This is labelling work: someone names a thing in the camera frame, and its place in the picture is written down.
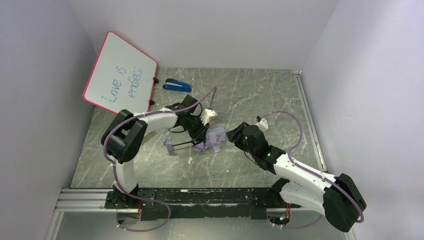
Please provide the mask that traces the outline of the black and lavender umbrella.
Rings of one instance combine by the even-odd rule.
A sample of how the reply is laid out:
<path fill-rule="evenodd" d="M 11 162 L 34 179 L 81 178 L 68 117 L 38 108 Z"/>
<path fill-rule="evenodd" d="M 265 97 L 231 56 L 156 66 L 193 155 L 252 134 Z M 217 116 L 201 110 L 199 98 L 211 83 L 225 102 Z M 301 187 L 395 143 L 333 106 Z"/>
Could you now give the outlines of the black and lavender umbrella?
<path fill-rule="evenodd" d="M 163 142 L 169 153 L 174 151 L 174 147 L 190 144 L 191 148 L 197 152 L 203 152 L 212 149 L 214 153 L 221 151 L 220 144 L 227 139 L 226 130 L 223 127 L 208 129 L 206 131 L 205 140 L 195 143 L 194 141 L 187 141 L 177 144 L 172 144 L 172 137 L 168 137 Z"/>

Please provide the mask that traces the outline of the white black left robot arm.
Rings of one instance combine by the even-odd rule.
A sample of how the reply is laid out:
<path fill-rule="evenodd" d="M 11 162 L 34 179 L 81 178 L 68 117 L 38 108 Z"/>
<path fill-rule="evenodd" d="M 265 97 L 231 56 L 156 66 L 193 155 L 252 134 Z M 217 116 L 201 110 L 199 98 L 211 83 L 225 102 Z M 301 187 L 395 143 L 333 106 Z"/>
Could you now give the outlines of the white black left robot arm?
<path fill-rule="evenodd" d="M 101 138 L 103 154 L 113 167 L 115 179 L 112 191 L 108 192 L 106 208 L 132 208 L 141 203 L 134 159 L 146 134 L 182 127 L 191 138 L 189 143 L 198 145 L 206 141 L 209 122 L 217 113 L 202 107 L 195 114 L 199 105 L 200 102 L 187 95 L 182 102 L 160 110 L 132 113 L 123 109 L 115 116 Z"/>

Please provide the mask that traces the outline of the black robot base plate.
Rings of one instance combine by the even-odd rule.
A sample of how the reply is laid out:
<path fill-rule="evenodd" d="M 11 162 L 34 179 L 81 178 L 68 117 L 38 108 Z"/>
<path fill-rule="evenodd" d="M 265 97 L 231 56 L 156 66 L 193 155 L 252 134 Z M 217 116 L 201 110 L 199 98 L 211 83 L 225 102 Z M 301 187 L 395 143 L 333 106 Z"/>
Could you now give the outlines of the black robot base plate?
<path fill-rule="evenodd" d="M 105 207 L 141 221 L 160 219 L 238 218 L 266 220 L 267 211 L 289 204 L 273 188 L 140 188 L 141 202 L 132 208 Z"/>

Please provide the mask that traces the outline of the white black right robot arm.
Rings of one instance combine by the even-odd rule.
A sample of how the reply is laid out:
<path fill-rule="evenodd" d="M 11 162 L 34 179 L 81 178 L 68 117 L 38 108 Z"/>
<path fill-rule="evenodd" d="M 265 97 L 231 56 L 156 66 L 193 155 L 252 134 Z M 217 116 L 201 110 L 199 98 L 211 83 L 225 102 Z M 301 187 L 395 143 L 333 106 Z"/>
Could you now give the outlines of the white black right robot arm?
<path fill-rule="evenodd" d="M 262 170 L 283 179 L 276 194 L 284 202 L 319 213 L 337 230 L 349 232 L 366 209 L 367 204 L 349 175 L 322 172 L 289 157 L 286 151 L 267 142 L 258 125 L 242 122 L 226 136 L 238 149 L 250 154 Z"/>

